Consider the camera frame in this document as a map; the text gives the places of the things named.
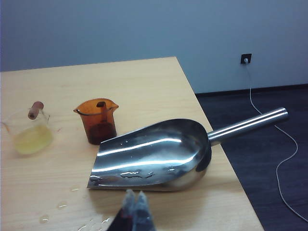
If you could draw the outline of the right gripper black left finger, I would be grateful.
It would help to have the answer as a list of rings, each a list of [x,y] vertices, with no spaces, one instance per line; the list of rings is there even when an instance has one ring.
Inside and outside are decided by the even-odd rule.
[[[135,193],[133,190],[126,190],[122,206],[108,227],[108,231],[131,231],[133,221],[133,210],[135,205]]]

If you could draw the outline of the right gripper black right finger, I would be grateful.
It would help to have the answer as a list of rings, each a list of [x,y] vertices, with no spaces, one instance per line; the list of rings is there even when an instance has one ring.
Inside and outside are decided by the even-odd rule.
[[[155,225],[152,214],[149,209],[147,197],[143,191],[140,191],[133,210],[133,231],[155,231]]]

